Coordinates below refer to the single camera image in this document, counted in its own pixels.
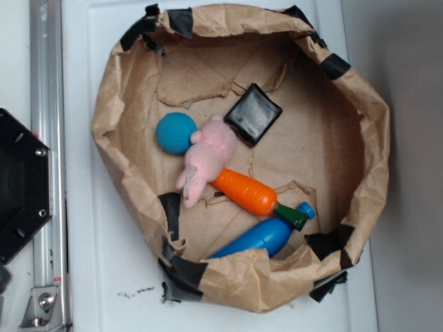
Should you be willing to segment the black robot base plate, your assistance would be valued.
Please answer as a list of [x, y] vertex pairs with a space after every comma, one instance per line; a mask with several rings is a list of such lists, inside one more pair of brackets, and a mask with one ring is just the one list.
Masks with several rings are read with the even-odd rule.
[[1, 110], [1, 263], [9, 264], [51, 217], [50, 149]]

